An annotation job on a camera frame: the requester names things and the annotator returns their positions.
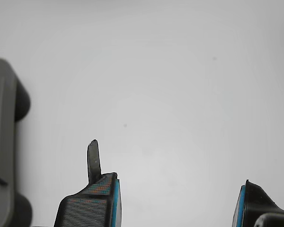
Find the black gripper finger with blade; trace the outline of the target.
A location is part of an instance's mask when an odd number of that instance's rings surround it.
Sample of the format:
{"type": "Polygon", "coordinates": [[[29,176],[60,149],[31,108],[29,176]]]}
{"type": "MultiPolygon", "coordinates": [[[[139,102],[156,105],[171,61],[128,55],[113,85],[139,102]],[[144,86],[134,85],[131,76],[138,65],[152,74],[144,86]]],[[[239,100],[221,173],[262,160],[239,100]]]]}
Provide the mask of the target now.
{"type": "Polygon", "coordinates": [[[101,173],[98,141],[87,148],[89,182],[59,205],[55,227],[121,227],[121,188],[115,172],[101,173]]]}

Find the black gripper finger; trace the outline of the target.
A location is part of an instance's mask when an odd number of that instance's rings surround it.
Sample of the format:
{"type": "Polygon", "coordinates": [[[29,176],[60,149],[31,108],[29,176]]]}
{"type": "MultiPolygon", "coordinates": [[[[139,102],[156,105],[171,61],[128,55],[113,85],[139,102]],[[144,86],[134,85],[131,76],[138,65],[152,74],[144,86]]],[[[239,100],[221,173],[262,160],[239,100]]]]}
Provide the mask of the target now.
{"type": "Polygon", "coordinates": [[[233,227],[284,227],[284,210],[262,187],[249,180],[241,186],[232,221],[233,227]]]}

